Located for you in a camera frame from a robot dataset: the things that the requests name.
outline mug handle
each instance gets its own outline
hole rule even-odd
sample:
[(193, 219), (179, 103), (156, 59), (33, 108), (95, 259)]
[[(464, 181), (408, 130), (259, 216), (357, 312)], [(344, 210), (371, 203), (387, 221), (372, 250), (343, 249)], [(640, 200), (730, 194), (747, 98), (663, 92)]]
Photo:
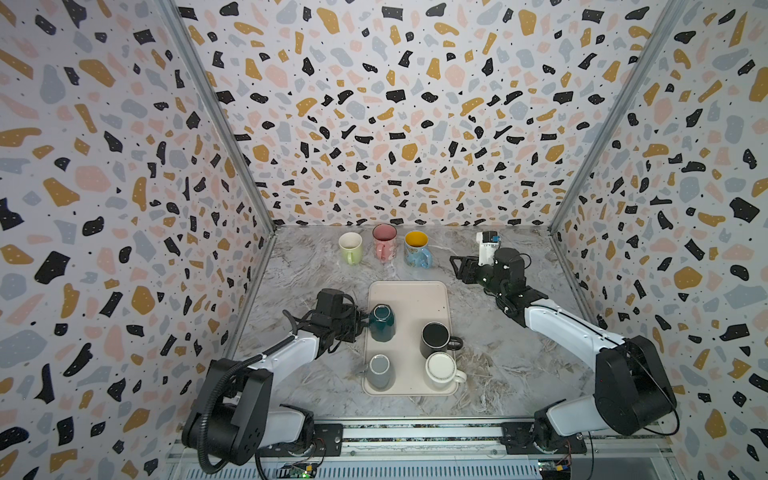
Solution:
[(424, 254), (424, 257), (427, 259), (427, 266), (426, 268), (432, 268), (432, 253), (430, 253), (429, 250), (426, 248), (422, 250), (422, 253)]
[(460, 350), (464, 348), (464, 340), (457, 336), (451, 336), (448, 339), (448, 350)]

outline tray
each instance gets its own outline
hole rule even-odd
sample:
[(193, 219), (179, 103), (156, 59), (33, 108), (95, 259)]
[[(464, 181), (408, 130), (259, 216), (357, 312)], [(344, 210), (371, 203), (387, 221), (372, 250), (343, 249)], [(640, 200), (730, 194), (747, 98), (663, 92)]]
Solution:
[(454, 382), (445, 390), (435, 390), (424, 380), (426, 359), (419, 351), (422, 329), (427, 323), (440, 322), (451, 328), (448, 289), (443, 282), (373, 282), (368, 292), (368, 311), (385, 303), (395, 314), (395, 336), (388, 342), (377, 342), (366, 329), (366, 366), (374, 355), (389, 357), (395, 367), (395, 381), (384, 392), (374, 390), (363, 377), (362, 389), (371, 396), (450, 396), (456, 392)]

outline marble countertop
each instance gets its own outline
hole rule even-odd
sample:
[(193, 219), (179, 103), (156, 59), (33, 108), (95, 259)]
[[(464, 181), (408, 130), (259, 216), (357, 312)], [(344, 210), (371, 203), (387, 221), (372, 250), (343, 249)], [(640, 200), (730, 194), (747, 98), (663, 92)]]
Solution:
[[(495, 227), (503, 247), (531, 256), (525, 271), (528, 285), (546, 293), (573, 313), (578, 307), (557, 262), (546, 229)], [(475, 234), (481, 227), (420, 227), (429, 235), (434, 257), (432, 269), (407, 266), (402, 238), (417, 230), (399, 227), (397, 257), (381, 264), (373, 255), (368, 227), (281, 227), (253, 308), (237, 346), (236, 359), (244, 359), (280, 341), (290, 331), (281, 313), (302, 316), (315, 306), (324, 287), (350, 294), (367, 309), (368, 289), (377, 280), (439, 280), (449, 292), (453, 334), (464, 339), (457, 352), (458, 367), (468, 381), (452, 396), (382, 397), (362, 390), (365, 369), (362, 337), (343, 343), (300, 367), (273, 387), (272, 402), (312, 410), (319, 417), (333, 416), (530, 416), (560, 399), (594, 391), (594, 376), (574, 355), (552, 340), (520, 327), (496, 309), (480, 286), (465, 285), (454, 276), (451, 255), (477, 255)], [(338, 247), (342, 233), (363, 237), (360, 264), (343, 262)]]

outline mounting plate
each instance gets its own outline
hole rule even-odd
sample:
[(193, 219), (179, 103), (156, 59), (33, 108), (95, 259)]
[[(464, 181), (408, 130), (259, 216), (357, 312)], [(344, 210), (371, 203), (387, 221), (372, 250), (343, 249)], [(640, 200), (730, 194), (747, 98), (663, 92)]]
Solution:
[[(326, 457), (338, 457), (341, 456), (341, 442), (344, 439), (344, 427), (340, 423), (316, 423), (315, 424), (315, 439), (322, 439), (321, 442), (315, 441), (315, 451), (312, 458)], [(262, 458), (272, 457), (297, 457), (304, 458), (308, 455), (299, 455), (291, 453), (285, 448), (280, 447), (266, 447), (259, 450), (259, 456)]]
[[(507, 422), (502, 423), (502, 437), (500, 441), (507, 448), (507, 455), (540, 455), (541, 452), (533, 445), (531, 429), (533, 422)], [(577, 438), (578, 434), (566, 437), (571, 443), (571, 453), (587, 453), (587, 446), (583, 439)], [(566, 455), (568, 447), (560, 448), (556, 453)]]

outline patterned wall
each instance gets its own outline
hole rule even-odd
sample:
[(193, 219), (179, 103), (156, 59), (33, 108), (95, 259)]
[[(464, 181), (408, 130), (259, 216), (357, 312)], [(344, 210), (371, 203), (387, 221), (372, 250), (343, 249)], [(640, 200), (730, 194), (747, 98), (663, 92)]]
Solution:
[(542, 225), (661, 0), (180, 0), (277, 224)]
[(601, 322), (657, 344), (707, 480), (768, 475), (768, 3), (737, 3), (690, 2), (558, 232)]
[(159, 478), (260, 226), (151, 3), (0, 14), (0, 477)]

